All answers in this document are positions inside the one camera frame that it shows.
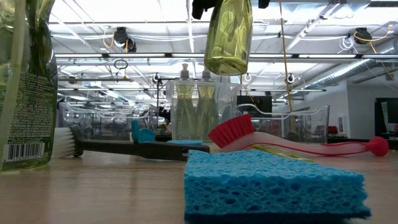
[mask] wooden table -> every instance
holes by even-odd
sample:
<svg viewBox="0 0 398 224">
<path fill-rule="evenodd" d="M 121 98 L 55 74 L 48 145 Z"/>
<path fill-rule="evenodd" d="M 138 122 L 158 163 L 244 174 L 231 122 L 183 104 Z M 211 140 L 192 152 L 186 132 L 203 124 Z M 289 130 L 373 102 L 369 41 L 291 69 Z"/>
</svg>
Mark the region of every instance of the wooden table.
<svg viewBox="0 0 398 224">
<path fill-rule="evenodd" d="M 317 157 L 363 173 L 371 220 L 398 223 L 398 154 Z M 0 175 L 0 223 L 184 223 L 184 162 L 85 152 L 49 166 Z"/>
</svg>

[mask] wall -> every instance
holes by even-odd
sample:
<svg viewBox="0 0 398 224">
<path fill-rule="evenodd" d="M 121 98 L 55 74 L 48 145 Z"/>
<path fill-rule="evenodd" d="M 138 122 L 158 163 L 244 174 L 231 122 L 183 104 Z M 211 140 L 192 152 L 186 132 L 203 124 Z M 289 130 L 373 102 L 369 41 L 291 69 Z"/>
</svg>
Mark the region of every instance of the wall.
<svg viewBox="0 0 398 224">
<path fill-rule="evenodd" d="M 349 125 L 351 138 L 370 139 L 374 136 L 374 100 L 397 98 L 398 90 L 388 86 L 348 86 Z"/>
<path fill-rule="evenodd" d="M 323 105 L 330 106 L 329 126 L 338 126 L 338 117 L 344 115 L 346 134 L 349 137 L 349 113 L 348 113 L 348 98 L 347 98 L 347 84 L 342 81 L 338 86 L 328 86 L 325 88 L 326 92 L 309 93 L 305 96 L 304 101 L 294 101 L 293 110 L 300 110 L 309 107 L 310 110 L 316 110 Z M 288 106 L 274 107 L 275 113 L 289 112 Z"/>
</svg>

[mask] white bristles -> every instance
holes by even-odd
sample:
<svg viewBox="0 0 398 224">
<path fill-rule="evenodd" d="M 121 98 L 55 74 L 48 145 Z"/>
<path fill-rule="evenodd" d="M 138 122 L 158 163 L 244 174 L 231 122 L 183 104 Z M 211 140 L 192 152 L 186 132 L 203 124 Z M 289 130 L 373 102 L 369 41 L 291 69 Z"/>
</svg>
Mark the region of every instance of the white bristles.
<svg viewBox="0 0 398 224">
<path fill-rule="evenodd" d="M 70 128 L 55 128 L 52 156 L 59 158 L 75 153 L 75 140 Z"/>
</svg>

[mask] bottle label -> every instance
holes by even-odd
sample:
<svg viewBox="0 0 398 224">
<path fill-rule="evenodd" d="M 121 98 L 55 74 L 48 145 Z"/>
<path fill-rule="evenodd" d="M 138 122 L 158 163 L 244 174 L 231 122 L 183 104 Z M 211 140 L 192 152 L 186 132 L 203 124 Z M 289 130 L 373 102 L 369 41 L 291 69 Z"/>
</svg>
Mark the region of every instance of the bottle label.
<svg viewBox="0 0 398 224">
<path fill-rule="evenodd" d="M 0 109 L 6 86 L 0 86 Z M 56 82 L 50 78 L 21 73 L 17 104 L 9 134 L 3 146 L 3 166 L 23 167 L 23 161 L 49 160 L 52 152 Z"/>
</svg>

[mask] clear plastic bottle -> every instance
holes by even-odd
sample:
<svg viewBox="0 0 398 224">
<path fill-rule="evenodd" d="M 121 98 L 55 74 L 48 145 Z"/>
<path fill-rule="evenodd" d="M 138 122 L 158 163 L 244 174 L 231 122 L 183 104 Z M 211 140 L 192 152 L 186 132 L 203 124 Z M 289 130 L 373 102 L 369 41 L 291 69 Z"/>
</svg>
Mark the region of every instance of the clear plastic bottle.
<svg viewBox="0 0 398 224">
<path fill-rule="evenodd" d="M 52 155 L 57 64 L 48 27 L 55 0 L 0 0 L 0 170 Z"/>
<path fill-rule="evenodd" d="M 202 80 L 198 82 L 199 100 L 196 112 L 196 136 L 204 142 L 210 141 L 208 133 L 219 123 L 218 107 L 215 99 L 216 85 L 210 78 L 210 71 L 205 69 Z"/>
<path fill-rule="evenodd" d="M 181 77 L 176 81 L 177 109 L 174 115 L 173 140 L 194 140 L 195 109 L 192 103 L 192 93 L 195 81 L 189 78 L 188 64 L 182 65 Z"/>
<path fill-rule="evenodd" d="M 248 71 L 253 15 L 250 0 L 219 0 L 208 31 L 205 66 L 217 75 Z"/>
</svg>

